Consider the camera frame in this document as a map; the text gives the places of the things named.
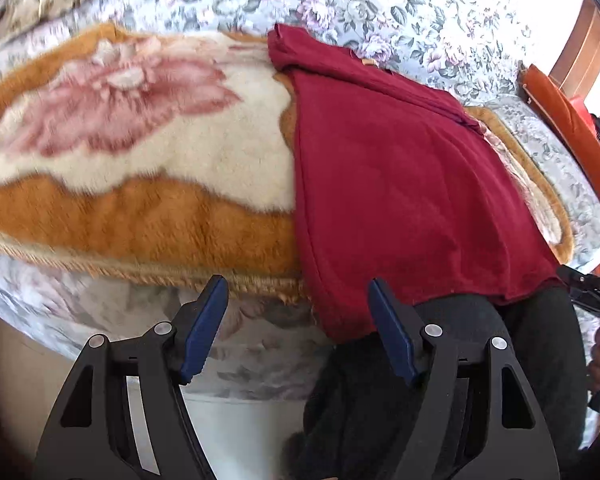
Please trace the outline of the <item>dark red garment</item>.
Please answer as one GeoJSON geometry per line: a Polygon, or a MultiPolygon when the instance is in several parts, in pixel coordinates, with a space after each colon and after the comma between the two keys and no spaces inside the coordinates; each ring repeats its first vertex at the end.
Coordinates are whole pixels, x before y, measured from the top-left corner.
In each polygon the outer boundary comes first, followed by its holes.
{"type": "Polygon", "coordinates": [[[448,92],[279,24],[268,54],[294,86],[294,225],[318,322],[371,333],[367,289],[404,304],[497,304],[557,283],[558,262],[479,123],[448,92]]]}

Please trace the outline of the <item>black trousers leg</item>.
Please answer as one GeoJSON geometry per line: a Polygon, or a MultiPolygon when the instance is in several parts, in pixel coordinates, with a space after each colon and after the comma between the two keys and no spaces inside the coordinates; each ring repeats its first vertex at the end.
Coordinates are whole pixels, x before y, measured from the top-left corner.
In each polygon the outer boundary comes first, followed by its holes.
{"type": "Polygon", "coordinates": [[[579,457],[585,359],[568,292],[411,307],[381,282],[380,329],[332,349],[294,442],[296,479],[558,479],[579,457]]]}

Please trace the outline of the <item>orange floral plush blanket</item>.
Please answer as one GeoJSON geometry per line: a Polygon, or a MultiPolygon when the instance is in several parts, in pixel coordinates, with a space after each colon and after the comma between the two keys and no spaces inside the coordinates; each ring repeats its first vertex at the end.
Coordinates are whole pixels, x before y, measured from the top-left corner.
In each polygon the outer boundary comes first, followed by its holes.
{"type": "Polygon", "coordinates": [[[290,78],[263,39],[89,30],[0,82],[0,252],[308,297],[290,78]]]}

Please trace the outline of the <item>floral grey bedspread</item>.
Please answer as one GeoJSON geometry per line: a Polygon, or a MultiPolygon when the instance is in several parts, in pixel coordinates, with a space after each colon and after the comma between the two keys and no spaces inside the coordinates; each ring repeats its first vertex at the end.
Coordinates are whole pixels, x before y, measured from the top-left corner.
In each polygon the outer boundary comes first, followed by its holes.
{"type": "MultiPolygon", "coordinates": [[[[517,68],[557,60],[548,40],[566,39],[582,0],[84,0],[58,18],[0,44],[0,79],[82,29],[113,21],[137,32],[241,29],[267,32],[276,22],[305,27],[326,42],[369,55],[401,74],[444,89],[463,104],[495,107],[505,125],[566,203],[576,249],[570,264],[600,263],[600,201],[583,172],[550,140],[541,119],[522,104],[517,68]]],[[[92,278],[0,255],[0,318],[19,333],[73,361],[88,336],[143,333],[180,302],[186,288],[92,278]]],[[[330,344],[312,326],[307,304],[253,298],[230,304],[228,335],[210,365],[185,392],[244,401],[300,401],[311,390],[330,344]]]]}

